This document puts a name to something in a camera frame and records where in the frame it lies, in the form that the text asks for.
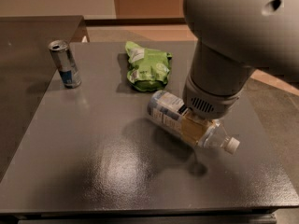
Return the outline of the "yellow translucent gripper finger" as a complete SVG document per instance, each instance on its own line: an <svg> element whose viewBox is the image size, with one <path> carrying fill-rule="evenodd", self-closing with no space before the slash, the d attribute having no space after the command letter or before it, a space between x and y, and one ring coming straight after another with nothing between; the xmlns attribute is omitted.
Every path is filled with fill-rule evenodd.
<svg viewBox="0 0 299 224"><path fill-rule="evenodd" d="M195 147L209 128L215 127L212 119L202 119L192 111L188 111L181 120L181 137L185 143Z"/></svg>

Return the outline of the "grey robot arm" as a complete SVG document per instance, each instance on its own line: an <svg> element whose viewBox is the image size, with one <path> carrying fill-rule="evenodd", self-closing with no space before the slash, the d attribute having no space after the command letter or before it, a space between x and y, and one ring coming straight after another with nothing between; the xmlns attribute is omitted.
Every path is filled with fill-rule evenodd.
<svg viewBox="0 0 299 224"><path fill-rule="evenodd" d="M183 91L194 115L224 117L256 70L299 85L299 0L183 0L183 13L197 37Z"/></svg>

